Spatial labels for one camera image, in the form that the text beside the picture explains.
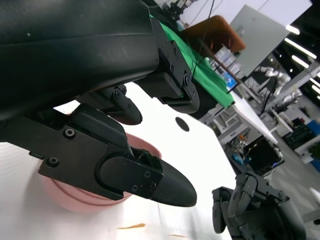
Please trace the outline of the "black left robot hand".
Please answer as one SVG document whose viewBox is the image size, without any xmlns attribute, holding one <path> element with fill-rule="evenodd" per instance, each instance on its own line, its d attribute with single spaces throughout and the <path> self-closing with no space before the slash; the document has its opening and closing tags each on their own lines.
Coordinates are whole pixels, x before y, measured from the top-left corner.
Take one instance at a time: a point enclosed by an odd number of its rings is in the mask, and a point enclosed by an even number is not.
<svg viewBox="0 0 320 240">
<path fill-rule="evenodd" d="M 199 108 L 187 62 L 143 1 L 1 1 L 1 141 L 42 160 L 51 180 L 111 200 L 194 206 L 181 172 L 129 144 L 123 125 L 143 119 L 130 82 L 180 113 Z"/>
</svg>

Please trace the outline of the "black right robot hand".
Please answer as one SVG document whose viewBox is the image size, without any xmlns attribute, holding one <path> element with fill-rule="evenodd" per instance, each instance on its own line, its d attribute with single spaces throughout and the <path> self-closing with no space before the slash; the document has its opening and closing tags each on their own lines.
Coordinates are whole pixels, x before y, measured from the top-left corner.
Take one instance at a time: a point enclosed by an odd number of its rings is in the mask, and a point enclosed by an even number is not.
<svg viewBox="0 0 320 240">
<path fill-rule="evenodd" d="M 304 222 L 294 203 L 262 176 L 247 171 L 236 187 L 212 191 L 213 228 L 233 240 L 305 240 Z"/>
</svg>

